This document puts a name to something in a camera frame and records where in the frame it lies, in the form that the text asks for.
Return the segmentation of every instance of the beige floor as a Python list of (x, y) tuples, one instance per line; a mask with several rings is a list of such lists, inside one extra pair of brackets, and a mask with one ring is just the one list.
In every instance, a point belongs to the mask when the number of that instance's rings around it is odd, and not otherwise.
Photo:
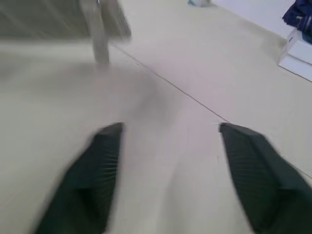
[(218, 7), (124, 7), (133, 41), (109, 68), (85, 42), (0, 44), (1, 230), (26, 233), (90, 135), (124, 121), (113, 234), (251, 233), (216, 123), (266, 134), (312, 175), (312, 84), (277, 67), (283, 40)]

